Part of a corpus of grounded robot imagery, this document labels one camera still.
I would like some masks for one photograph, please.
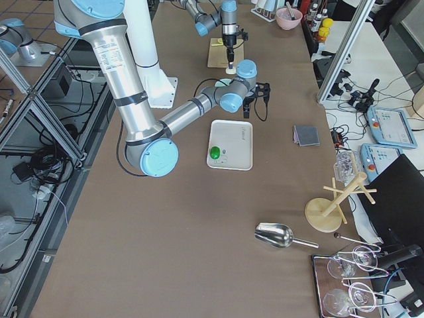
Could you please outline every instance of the green lime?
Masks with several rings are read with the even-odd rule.
[[[219,147],[214,146],[210,149],[209,155],[212,159],[218,159],[221,155],[221,149],[219,149]]]

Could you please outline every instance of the white desk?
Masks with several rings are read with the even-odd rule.
[[[341,21],[336,21],[334,23],[334,25],[331,27],[331,34],[329,35],[325,43],[326,51],[337,51],[337,48],[341,43],[346,29],[348,28],[348,24],[348,22]],[[350,64],[345,64],[343,66],[343,69],[352,74],[350,78],[358,86],[354,86],[354,90],[367,91],[371,83],[376,78],[379,78],[380,83],[378,84],[376,89],[380,91],[386,88],[394,79],[402,77],[402,73],[400,72],[398,66],[394,62],[387,48],[384,46],[377,32],[374,30],[374,27],[370,23],[364,24],[356,42],[354,43],[354,46],[352,47],[352,50],[350,51],[350,55],[352,58],[352,62]],[[352,83],[348,80],[344,80],[344,83],[349,83],[352,85]],[[375,93],[374,98],[376,100],[377,106],[395,109],[410,105],[411,103],[409,101],[413,97],[413,92],[408,89],[410,89],[410,87],[404,78],[397,79],[395,82],[391,83],[387,89],[383,90],[382,93],[391,96],[397,96],[398,94],[405,92],[398,96],[405,100],[399,100],[394,98],[387,98],[383,100],[383,98],[387,96]],[[356,126],[356,115],[354,113],[343,113],[341,111],[335,110],[337,108],[337,105],[339,104],[339,96],[331,97],[331,99],[334,100],[327,100],[323,104],[324,108],[326,108],[327,114],[331,114],[327,115],[330,128],[346,124],[350,127],[351,131],[361,133],[362,128]],[[340,97],[340,103],[348,99],[350,99],[349,93],[344,93]],[[354,111],[354,108],[350,107],[347,110]],[[409,124],[413,129],[419,129],[424,127],[424,123],[422,121],[409,120]],[[369,128],[367,128],[366,130],[366,134],[360,140],[348,141],[348,148],[359,152],[360,146],[362,144],[367,142],[376,143],[370,134]],[[418,169],[424,169],[424,159],[422,157],[424,149],[424,132],[415,132],[414,136],[419,145],[418,148],[413,150],[404,149],[403,152]],[[348,137],[355,139],[359,138],[360,136],[358,136],[357,134],[349,134]],[[378,241],[375,232],[370,226],[364,208],[360,204],[358,198],[355,195],[353,197],[355,197],[354,200],[356,203],[356,210],[353,214],[356,229],[359,235],[366,239],[368,242]],[[412,289],[407,283],[406,286],[390,290],[390,294],[396,296],[398,299],[402,299],[411,291]],[[388,306],[387,310],[390,312],[390,317],[397,317],[401,313],[402,308],[400,304],[397,304],[393,306]]]

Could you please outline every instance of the blue control device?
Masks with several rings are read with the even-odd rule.
[[[360,158],[368,180],[371,182],[377,178],[401,154],[403,151],[399,146],[363,144],[360,147]]]
[[[372,136],[379,144],[417,148],[417,141],[401,109],[370,107],[367,115]]]

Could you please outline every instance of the white pole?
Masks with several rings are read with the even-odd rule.
[[[138,76],[153,108],[171,108],[177,85],[160,69],[147,0],[126,0],[124,16]]]

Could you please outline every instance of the computer monitor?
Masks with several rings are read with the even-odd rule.
[[[372,225],[385,246],[419,245],[424,250],[424,177],[400,155],[367,186],[372,193],[372,205],[364,195],[359,198]],[[398,264],[414,292],[424,302],[424,256]]]

